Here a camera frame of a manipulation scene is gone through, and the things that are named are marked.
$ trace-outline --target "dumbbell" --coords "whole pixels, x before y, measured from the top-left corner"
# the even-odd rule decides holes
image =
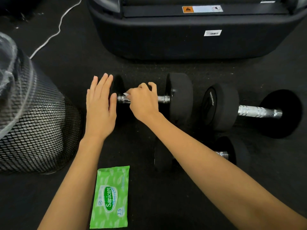
[[[113,79],[110,94],[114,92],[117,94],[118,104],[130,103],[130,100],[123,95],[126,89],[120,75]],[[176,126],[185,125],[193,107],[193,86],[189,77],[184,73],[169,73],[166,78],[165,94],[158,96],[158,103],[166,104],[166,111],[163,114],[171,123]]]
[[[259,107],[239,105],[238,91],[227,84],[215,84],[205,93],[201,115],[203,123],[214,131],[228,131],[237,116],[258,119],[263,135],[280,139],[291,135],[302,120],[303,106],[290,90],[281,89],[267,95]]]
[[[159,139],[156,140],[155,150],[154,165],[156,170],[158,172],[171,170],[174,157]],[[212,150],[248,173],[251,157],[241,139],[223,136],[217,139]]]

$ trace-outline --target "wet wipes pack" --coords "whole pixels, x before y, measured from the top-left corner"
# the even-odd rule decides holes
[[[128,226],[129,168],[122,166],[98,170],[90,229]]]

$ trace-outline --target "black mesh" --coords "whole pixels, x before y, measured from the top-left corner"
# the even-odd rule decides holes
[[[21,50],[11,58],[11,72],[0,62],[0,172],[57,171],[76,153],[81,113]]]

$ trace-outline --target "orange warning sticker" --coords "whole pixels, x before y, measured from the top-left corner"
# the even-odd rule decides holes
[[[182,9],[185,14],[194,13],[193,6],[183,6]]]

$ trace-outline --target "black rubber floor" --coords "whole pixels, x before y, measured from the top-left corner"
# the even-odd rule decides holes
[[[0,31],[28,54],[57,31],[61,15],[78,0],[43,0],[28,22],[0,18]],[[186,73],[194,84],[194,110],[187,131],[201,142],[215,135],[199,127],[200,105],[215,82],[236,86],[242,104],[257,105],[276,89],[307,97],[307,19],[271,54],[249,60],[129,61],[102,46],[85,0],[63,20],[62,32],[33,58],[71,100],[85,108],[86,89],[94,75],[121,74],[126,88],[157,83],[163,93],[169,72]],[[250,175],[278,199],[307,217],[307,137],[270,139],[238,118],[228,133],[243,139],[251,152]],[[99,168],[130,165],[129,229],[232,229],[232,224],[177,165],[154,171],[154,135],[136,120],[117,126],[105,141]],[[51,175],[0,175],[1,229],[36,229],[69,166]]]

